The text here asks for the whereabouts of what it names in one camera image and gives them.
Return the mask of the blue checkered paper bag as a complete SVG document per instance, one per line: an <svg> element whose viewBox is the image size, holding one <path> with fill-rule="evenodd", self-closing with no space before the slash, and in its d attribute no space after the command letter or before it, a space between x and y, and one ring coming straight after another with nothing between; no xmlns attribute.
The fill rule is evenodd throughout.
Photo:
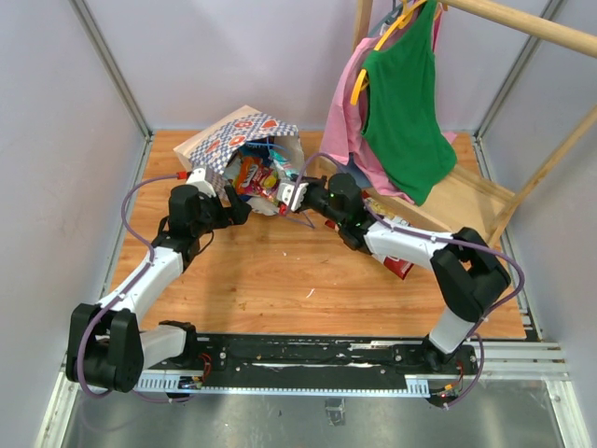
<svg viewBox="0 0 597 448"><path fill-rule="evenodd" d="M298 171L294 181L296 184L307 182L307 176L302 171L305 156L298 128L248 105L190 137L175 147L174 153L188 172L200 165L211 168L215 174L216 195L225 201L227 196L224 187L227 184L234 187L244 157L261 158L260 166L275 170L270 149L291 160ZM254 212L264 216L280 216L275 199L276 190L271 198L236 193Z"/></svg>

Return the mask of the pink shirt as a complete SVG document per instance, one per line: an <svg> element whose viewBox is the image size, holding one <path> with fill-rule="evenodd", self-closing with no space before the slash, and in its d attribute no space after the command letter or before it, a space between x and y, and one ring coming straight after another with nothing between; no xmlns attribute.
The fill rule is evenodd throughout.
<svg viewBox="0 0 597 448"><path fill-rule="evenodd" d="M368 114L367 89L361 92L357 106L350 97L363 62L376 46L377 38L363 39L344 67L330 105L321 149L341 164L350 158L365 173L372 187L380 194L397 196L414 203L406 193L397 189L388 179L380 162L362 135Z"/></svg>

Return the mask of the red chips bag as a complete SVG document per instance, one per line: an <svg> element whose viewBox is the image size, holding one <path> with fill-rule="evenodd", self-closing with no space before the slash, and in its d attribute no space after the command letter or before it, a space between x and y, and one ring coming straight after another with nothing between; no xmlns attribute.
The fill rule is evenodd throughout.
<svg viewBox="0 0 597 448"><path fill-rule="evenodd" d="M409 225L401 217L386 212L367 193L364 193L358 201L346 200L339 195L331 195L327 200L324 216L326 217L326 225L335 230L349 248L366 255L371 255L398 278L404 280L413 266L412 262L398 258L397 256L381 255L369 249L366 245L366 231L377 222L377 219L373 216L374 214L377 214L381 218L388 217L398 224Z"/></svg>

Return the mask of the green tank top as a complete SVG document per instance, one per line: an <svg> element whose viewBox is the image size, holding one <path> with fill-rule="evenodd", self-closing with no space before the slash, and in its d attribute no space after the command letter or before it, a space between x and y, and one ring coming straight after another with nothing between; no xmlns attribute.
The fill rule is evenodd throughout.
<svg viewBox="0 0 597 448"><path fill-rule="evenodd" d="M362 135L390 182L417 205L457 162L436 116L436 9L427 1L398 41L363 62L369 83Z"/></svg>

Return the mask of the yellow hanger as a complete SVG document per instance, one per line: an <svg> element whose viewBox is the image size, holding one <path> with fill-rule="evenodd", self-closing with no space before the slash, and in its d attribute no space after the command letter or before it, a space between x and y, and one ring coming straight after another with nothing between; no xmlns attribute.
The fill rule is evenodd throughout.
<svg viewBox="0 0 597 448"><path fill-rule="evenodd" d="M401 3L403 9L402 13L396 18L396 20L387 28L382 34L376 46L371 50L371 54L379 52L383 49L387 40L397 31L404 29L407 24L411 21L414 16L414 12L426 3L426 0L418 1L403 1ZM368 86L368 70L363 67L357 75L353 90L351 92L350 103L351 105L357 106L359 97L362 91Z"/></svg>

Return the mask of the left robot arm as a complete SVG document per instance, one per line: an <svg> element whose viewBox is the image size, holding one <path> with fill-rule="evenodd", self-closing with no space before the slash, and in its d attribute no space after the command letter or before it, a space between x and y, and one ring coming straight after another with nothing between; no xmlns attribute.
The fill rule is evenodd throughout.
<svg viewBox="0 0 597 448"><path fill-rule="evenodd" d="M79 304L71 314L66 376L89 397L130 392L145 369L165 360L182 370L198 362L200 347L192 324L163 321L141 331L139 323L204 250L202 236L246 223L251 206L234 187L226 186L225 192L227 205L192 185L173 188L168 214L142 262L111 293L95 304Z"/></svg>

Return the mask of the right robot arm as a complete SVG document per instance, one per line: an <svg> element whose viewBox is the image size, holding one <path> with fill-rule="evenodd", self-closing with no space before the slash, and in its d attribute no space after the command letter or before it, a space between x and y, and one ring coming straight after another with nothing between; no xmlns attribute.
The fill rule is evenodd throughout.
<svg viewBox="0 0 597 448"><path fill-rule="evenodd" d="M423 364L434 373L453 366L456 352L511 283L498 252L477 231L413 229L369 210L349 174L310 178L300 184L299 205L332 221L352 250L402 259L432 272L445 309L423 339Z"/></svg>

